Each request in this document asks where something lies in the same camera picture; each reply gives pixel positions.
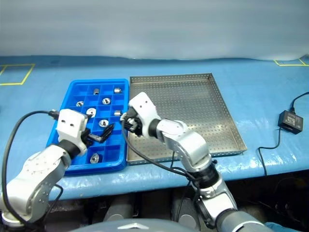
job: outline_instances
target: silver metal tray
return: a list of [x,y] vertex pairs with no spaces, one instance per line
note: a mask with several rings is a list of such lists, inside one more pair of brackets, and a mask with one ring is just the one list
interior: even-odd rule
[[[142,91],[148,94],[162,118],[181,120],[190,130],[201,134],[213,157],[247,150],[211,73],[131,77],[130,98]],[[149,158],[171,160],[172,151],[155,138],[139,138],[130,133],[129,140]],[[131,149],[127,161],[146,163]]]

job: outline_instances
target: power adapter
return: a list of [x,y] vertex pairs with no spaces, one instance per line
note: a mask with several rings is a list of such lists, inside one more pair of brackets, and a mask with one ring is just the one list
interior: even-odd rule
[[293,134],[298,134],[303,131],[303,122],[304,119],[302,117],[285,110],[279,116],[278,126]]

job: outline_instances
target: blue table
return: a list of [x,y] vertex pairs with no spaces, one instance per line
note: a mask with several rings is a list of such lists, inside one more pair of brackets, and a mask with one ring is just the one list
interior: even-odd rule
[[[309,58],[303,61],[308,64]],[[278,116],[292,99],[309,89],[308,66],[279,66],[273,61],[214,59],[196,61],[134,60],[106,57],[1,57],[0,65],[35,66],[23,85],[0,85],[0,154],[16,121],[34,110],[58,109],[76,79],[129,78],[138,75],[213,73],[225,103],[248,147],[243,154],[218,158],[217,169],[225,180],[263,176],[257,148],[278,141]],[[21,82],[30,66],[7,66],[0,83]],[[282,131],[281,145],[262,150],[269,174],[309,168],[309,96],[297,100],[295,110],[304,118],[298,135]],[[21,126],[10,152],[8,179],[21,170],[24,161],[45,148],[53,120],[35,115]],[[114,195],[186,185],[187,180],[154,165],[127,166],[122,171],[60,180],[62,199]],[[57,190],[53,190],[51,199]]]

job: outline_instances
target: white wall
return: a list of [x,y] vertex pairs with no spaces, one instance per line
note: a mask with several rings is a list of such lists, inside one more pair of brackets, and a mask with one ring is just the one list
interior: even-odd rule
[[0,0],[0,55],[295,59],[309,0]]

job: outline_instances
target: blue plastic tray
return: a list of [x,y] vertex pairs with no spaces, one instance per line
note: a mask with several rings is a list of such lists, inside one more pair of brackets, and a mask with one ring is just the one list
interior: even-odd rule
[[[114,94],[114,88],[121,88],[120,94]],[[100,89],[98,95],[93,95],[94,89]],[[102,99],[110,98],[111,104],[103,105]],[[76,106],[76,103],[83,101],[83,106]],[[126,166],[126,143],[121,135],[120,117],[114,116],[115,110],[127,111],[129,101],[129,84],[126,79],[107,80],[76,80],[71,82],[64,97],[60,109],[72,109],[86,114],[87,109],[96,108],[95,117],[88,120],[87,128],[92,134],[101,135],[104,128],[98,125],[102,119],[114,123],[114,129],[110,137],[102,144],[94,142],[83,156],[77,156],[72,160],[71,166],[66,170],[66,175],[91,174],[99,172],[117,171]],[[47,145],[58,143],[58,133],[55,122],[49,136]],[[98,163],[90,163],[93,153],[100,155]]]

